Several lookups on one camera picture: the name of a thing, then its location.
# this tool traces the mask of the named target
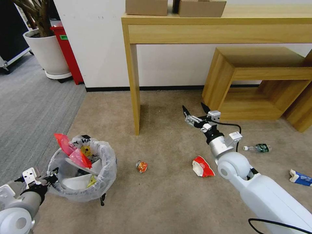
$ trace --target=floor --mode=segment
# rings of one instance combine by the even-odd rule
[[[203,156],[217,173],[205,137],[184,122],[182,105],[202,115],[200,91],[141,92],[140,135],[134,135],[130,92],[87,93],[69,136],[88,134],[108,141],[118,158],[117,179],[105,206],[99,200],[69,202],[52,194],[40,209],[36,233],[255,233],[255,217],[238,192],[219,175],[200,178],[192,159]],[[312,212],[311,188],[289,181],[289,169],[311,175],[312,129],[301,134],[284,119],[239,121],[244,153],[260,173],[273,178]],[[234,127],[220,126],[228,134]],[[266,154],[243,152],[243,145],[267,143]],[[140,174],[137,160],[147,162]]]
[[[58,149],[53,133],[68,132],[86,94],[73,80],[48,79],[29,53],[9,69],[9,75],[0,69],[1,184],[29,167],[46,171]]]

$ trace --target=black baseboard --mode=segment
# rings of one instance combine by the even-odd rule
[[[235,84],[231,85],[231,88],[247,88],[258,87],[258,84]],[[177,85],[177,86],[142,86],[140,91],[155,91],[155,90],[203,90],[203,85]],[[96,87],[85,88],[87,92],[110,92],[110,91],[130,91],[130,87]]]

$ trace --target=green label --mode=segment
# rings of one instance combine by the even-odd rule
[[[61,40],[68,40],[67,35],[60,35],[59,37],[61,38]]]
[[[267,146],[267,144],[258,144],[259,145],[259,149],[260,149],[260,152],[268,152],[269,151],[269,148]]]

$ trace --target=white planter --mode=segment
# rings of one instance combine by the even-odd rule
[[[45,74],[50,79],[63,79],[70,77],[67,62],[58,44],[56,36],[32,38],[39,30],[25,32],[23,34],[27,44],[34,53]]]

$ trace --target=water bottle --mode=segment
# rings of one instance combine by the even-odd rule
[[[266,153],[270,152],[272,149],[271,146],[268,146],[267,144],[256,144],[255,146],[244,146],[243,150],[247,151],[253,151],[253,152],[261,152],[261,153]]]

